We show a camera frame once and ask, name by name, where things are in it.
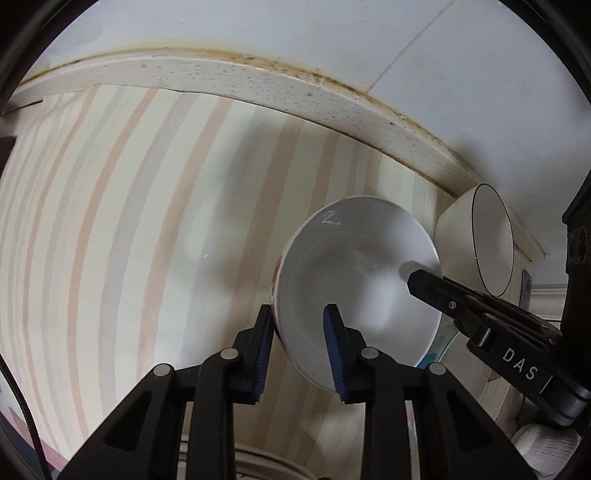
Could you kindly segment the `white bowl with black rim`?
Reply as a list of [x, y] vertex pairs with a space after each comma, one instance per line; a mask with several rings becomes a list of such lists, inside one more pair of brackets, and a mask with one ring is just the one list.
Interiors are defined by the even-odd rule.
[[435, 246], [444, 276], [494, 297], [508, 289], [513, 230], [507, 208], [492, 186], [473, 187], [439, 217]]

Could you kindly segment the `white bowl with red pattern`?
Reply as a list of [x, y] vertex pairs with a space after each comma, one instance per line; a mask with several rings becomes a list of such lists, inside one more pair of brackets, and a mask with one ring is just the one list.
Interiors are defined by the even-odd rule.
[[277, 335], [297, 371], [322, 390], [335, 389], [325, 346], [325, 306], [359, 330], [370, 347], [418, 366], [441, 314], [407, 286], [420, 269], [441, 275], [434, 243], [401, 206], [375, 196], [322, 207], [287, 242], [271, 284]]

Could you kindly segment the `striped pastel table mat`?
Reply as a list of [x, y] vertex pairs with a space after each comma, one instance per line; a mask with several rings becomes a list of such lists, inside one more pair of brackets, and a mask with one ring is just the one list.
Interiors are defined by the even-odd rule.
[[4, 115], [1, 352], [62, 468], [155, 364], [198, 364], [270, 299], [322, 206], [452, 197], [390, 157], [237, 100], [100, 86]]

